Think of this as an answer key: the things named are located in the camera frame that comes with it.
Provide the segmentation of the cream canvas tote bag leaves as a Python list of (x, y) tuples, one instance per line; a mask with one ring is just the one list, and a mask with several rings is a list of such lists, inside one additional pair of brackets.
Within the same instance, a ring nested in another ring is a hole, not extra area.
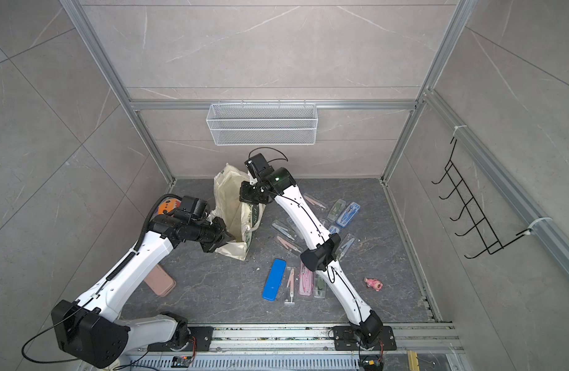
[(220, 217), (233, 239), (216, 249), (218, 254), (245, 261), (251, 248), (253, 234), (261, 225), (265, 205), (252, 205), (239, 200), (240, 186), (249, 176), (226, 164), (213, 180), (216, 205), (211, 216)]

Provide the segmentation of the clear case grey compass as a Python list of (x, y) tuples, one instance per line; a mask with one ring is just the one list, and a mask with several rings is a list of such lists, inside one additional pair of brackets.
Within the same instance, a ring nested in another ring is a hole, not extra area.
[(271, 224), (271, 226), (276, 231), (278, 231), (279, 233), (281, 233), (282, 235), (284, 235), (287, 239), (289, 239), (291, 241), (295, 241), (297, 236), (298, 236), (292, 228), (290, 228), (288, 225), (284, 224), (280, 220), (275, 220)]

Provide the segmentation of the clear plastic ruler case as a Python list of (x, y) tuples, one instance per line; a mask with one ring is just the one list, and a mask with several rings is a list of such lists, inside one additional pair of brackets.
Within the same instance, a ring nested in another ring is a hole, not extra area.
[(303, 236), (302, 236), (300, 230), (298, 229), (297, 225), (296, 225), (295, 222), (293, 221), (293, 219), (290, 218), (290, 217), (288, 217), (288, 218), (287, 218), (287, 223), (288, 223), (288, 225), (292, 228), (292, 230), (295, 232), (295, 235), (296, 235), (296, 238), (295, 238), (295, 239), (296, 239), (297, 241), (303, 241), (304, 238), (303, 238)]

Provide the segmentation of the clear case pink compass set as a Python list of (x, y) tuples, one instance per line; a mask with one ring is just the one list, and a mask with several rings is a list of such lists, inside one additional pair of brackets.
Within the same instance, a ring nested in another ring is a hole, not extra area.
[(328, 206), (327, 206), (324, 202), (322, 202), (321, 200), (317, 199), (316, 197), (314, 197), (314, 196), (312, 196), (312, 195), (310, 195), (310, 194), (308, 194), (308, 193), (305, 193), (305, 194), (303, 195), (303, 197), (304, 197), (304, 200), (305, 200), (308, 204), (310, 204), (310, 205), (312, 205), (312, 206), (314, 206), (314, 207), (317, 207), (317, 208), (319, 208), (320, 210), (327, 210), (327, 208), (328, 208)]

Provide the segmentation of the clear green stationery case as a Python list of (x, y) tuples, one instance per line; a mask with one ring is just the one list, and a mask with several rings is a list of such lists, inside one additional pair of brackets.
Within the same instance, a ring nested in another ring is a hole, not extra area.
[(327, 219), (331, 222), (337, 221), (338, 217), (345, 210), (347, 202), (344, 199), (338, 199), (335, 201), (332, 208), (329, 210)]

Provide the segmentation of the blue clear compass case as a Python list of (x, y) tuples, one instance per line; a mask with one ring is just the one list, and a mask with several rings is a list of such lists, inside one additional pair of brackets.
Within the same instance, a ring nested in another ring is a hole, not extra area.
[(352, 222), (357, 213), (360, 211), (360, 209), (361, 206), (358, 203), (352, 202), (340, 214), (336, 223), (342, 228), (347, 227)]

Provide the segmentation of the pink clear stationery case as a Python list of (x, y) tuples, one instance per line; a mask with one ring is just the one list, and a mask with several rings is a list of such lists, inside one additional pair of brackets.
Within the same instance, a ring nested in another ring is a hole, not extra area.
[(303, 263), (300, 266), (298, 293), (301, 296), (311, 296), (314, 287), (314, 272), (310, 271)]

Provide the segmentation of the clear green compass case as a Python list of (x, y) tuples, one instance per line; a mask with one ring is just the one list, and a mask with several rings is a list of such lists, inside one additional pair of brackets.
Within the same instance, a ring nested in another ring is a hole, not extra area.
[(318, 274), (314, 273), (313, 295), (315, 298), (326, 297), (327, 284), (325, 280)]

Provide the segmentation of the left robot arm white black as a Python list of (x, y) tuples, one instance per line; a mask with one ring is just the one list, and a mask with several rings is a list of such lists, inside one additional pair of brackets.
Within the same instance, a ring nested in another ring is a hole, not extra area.
[(52, 309), (50, 329), (58, 348), (72, 361), (103, 369), (132, 349), (153, 345), (180, 351), (192, 346), (186, 318), (162, 312), (123, 321), (123, 306), (179, 244), (197, 242), (204, 252), (213, 253), (233, 239), (222, 218), (209, 218), (205, 200), (171, 193), (161, 196), (123, 258), (75, 301), (61, 300)]

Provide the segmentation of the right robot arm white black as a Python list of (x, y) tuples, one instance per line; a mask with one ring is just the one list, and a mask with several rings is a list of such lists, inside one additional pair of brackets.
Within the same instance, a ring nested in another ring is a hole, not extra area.
[(253, 205), (275, 201), (293, 220), (307, 249), (301, 261), (310, 271), (326, 281), (343, 307), (360, 346), (369, 349), (378, 343), (383, 323), (377, 313), (361, 298), (346, 277), (336, 251), (342, 240), (330, 233), (305, 202), (301, 190), (285, 168), (257, 165), (246, 161), (250, 179), (241, 184), (239, 199)]

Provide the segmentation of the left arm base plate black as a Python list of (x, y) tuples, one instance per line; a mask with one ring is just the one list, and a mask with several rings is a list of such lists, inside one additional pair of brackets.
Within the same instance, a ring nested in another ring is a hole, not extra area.
[(189, 334), (183, 344), (153, 343), (147, 347), (151, 352), (208, 352), (213, 340), (214, 328), (212, 326), (189, 327)]

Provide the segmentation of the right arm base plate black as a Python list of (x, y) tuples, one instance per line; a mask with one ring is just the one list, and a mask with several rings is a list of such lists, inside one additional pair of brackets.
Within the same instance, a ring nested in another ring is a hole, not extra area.
[(395, 351), (397, 343), (390, 326), (383, 326), (377, 335), (363, 334), (359, 328), (352, 326), (334, 326), (329, 331), (337, 351)]

